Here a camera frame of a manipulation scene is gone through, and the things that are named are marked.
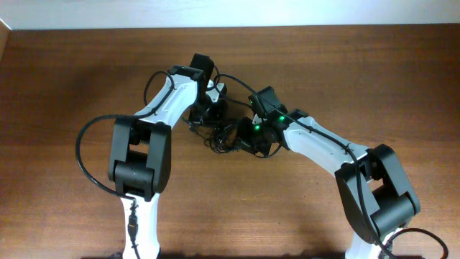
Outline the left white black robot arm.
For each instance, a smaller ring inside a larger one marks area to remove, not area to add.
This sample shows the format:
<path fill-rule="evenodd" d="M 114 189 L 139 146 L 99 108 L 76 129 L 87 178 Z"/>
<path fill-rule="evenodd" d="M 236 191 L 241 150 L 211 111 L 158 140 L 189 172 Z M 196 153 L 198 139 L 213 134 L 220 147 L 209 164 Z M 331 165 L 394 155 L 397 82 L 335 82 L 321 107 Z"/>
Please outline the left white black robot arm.
<path fill-rule="evenodd" d="M 166 71 L 165 84 L 136 114 L 115 120 L 108 178 L 121 194 L 125 246 L 115 258 L 157 258 L 157 217 L 172 163 L 172 130 L 183 113 L 207 112 L 219 94 L 211 80 L 215 68 L 207 55 L 196 53 L 190 64 Z"/>

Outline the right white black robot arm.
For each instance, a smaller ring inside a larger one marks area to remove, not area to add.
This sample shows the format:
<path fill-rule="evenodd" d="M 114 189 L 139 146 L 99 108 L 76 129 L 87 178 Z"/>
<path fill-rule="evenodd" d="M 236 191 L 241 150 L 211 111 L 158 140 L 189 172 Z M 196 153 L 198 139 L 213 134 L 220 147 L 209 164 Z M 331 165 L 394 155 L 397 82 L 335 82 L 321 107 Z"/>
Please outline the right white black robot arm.
<path fill-rule="evenodd" d="M 288 111 L 270 86 L 249 96 L 253 118 L 243 118 L 235 143 L 251 154 L 270 154 L 272 144 L 311 159 L 336 180 L 354 236 L 346 258 L 391 258 L 390 238 L 420 212 L 395 151 L 352 143 L 307 113 Z"/>

